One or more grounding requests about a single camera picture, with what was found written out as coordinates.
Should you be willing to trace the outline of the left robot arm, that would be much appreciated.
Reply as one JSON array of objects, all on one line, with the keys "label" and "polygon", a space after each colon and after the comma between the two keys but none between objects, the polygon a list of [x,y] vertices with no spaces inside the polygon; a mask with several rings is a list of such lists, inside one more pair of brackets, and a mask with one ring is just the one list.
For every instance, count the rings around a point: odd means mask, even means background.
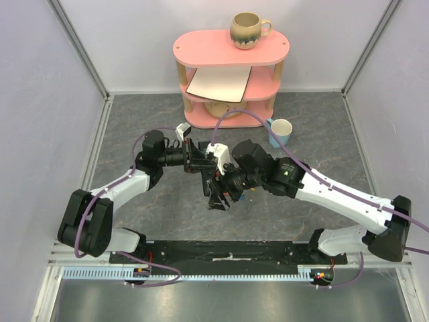
[{"label": "left robot arm", "polygon": [[206,159],[207,146],[208,142],[195,144],[190,138],[171,143],[160,130],[147,132],[141,151],[124,175],[101,188],[78,189],[71,194],[58,241],[74,248],[78,257],[123,252],[131,263],[142,263],[147,256],[147,248],[142,244],[144,236],[131,229],[113,228],[115,212],[155,187],[167,166],[181,166],[186,173],[200,173],[205,179],[215,169],[215,164]]}]

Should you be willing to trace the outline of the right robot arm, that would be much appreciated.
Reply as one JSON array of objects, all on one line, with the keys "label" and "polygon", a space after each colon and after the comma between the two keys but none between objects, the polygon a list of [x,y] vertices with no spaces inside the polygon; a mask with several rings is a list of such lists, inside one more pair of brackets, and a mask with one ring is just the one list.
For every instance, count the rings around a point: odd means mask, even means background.
[{"label": "right robot arm", "polygon": [[308,259],[322,264],[330,257],[368,250],[390,262],[401,262],[410,228],[411,200],[390,200],[363,193],[331,180],[307,164],[289,157],[272,158],[259,144],[246,140],[229,150],[209,144],[206,158],[217,165],[207,181],[211,209],[227,210],[243,191],[256,187],[272,195],[323,206],[356,224],[341,229],[317,229],[307,247]]}]

